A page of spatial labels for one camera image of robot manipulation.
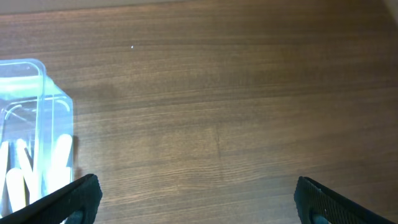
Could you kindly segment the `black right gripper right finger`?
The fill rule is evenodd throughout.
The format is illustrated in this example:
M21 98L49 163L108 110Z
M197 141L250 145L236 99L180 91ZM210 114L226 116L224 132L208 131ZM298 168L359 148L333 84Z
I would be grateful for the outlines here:
M298 178L294 201L302 224L394 224L309 177Z

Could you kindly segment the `white plastic spoon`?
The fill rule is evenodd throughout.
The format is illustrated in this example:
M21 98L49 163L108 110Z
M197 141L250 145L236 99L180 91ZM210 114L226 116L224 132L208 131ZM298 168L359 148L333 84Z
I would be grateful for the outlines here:
M17 156L27 189L29 191L29 203L32 204L38 199L38 188L37 180L30 164L30 157L26 149L27 143L23 139L18 139L16 141Z
M0 197L1 197L1 212L4 207L4 186L7 172L7 163L8 163L8 152L9 152L9 143L4 141L1 143L1 163L0 163Z
M47 187L52 193L68 185L72 168L68 166L73 138L69 134L62 134L57 139L51 158L51 166L47 171Z

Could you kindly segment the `clear plastic container right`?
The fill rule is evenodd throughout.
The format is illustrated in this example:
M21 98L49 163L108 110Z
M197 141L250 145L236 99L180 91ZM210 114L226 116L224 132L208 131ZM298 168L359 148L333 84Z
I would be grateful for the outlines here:
M2 60L1 143L9 143L7 172L12 168L21 170L16 141L23 139L37 180L37 200L51 194L47 171L62 134L73 138L73 100L47 76L45 65L31 58ZM68 166L72 168L70 182L73 182L73 143ZM12 214L6 180L3 196L1 216L5 217ZM25 196L26 206L31 205L26 183Z

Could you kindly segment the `yellow plastic spoon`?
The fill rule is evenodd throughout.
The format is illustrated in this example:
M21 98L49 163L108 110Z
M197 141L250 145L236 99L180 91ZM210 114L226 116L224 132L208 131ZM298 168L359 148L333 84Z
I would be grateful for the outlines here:
M10 169L6 174L7 191L12 213L26 206L25 183L22 171L18 168Z

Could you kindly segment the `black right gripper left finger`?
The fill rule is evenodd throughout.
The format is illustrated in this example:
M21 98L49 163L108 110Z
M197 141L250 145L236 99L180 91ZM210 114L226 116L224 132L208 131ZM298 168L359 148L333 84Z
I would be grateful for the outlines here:
M87 174L1 219L3 224L92 224L103 193L98 177Z

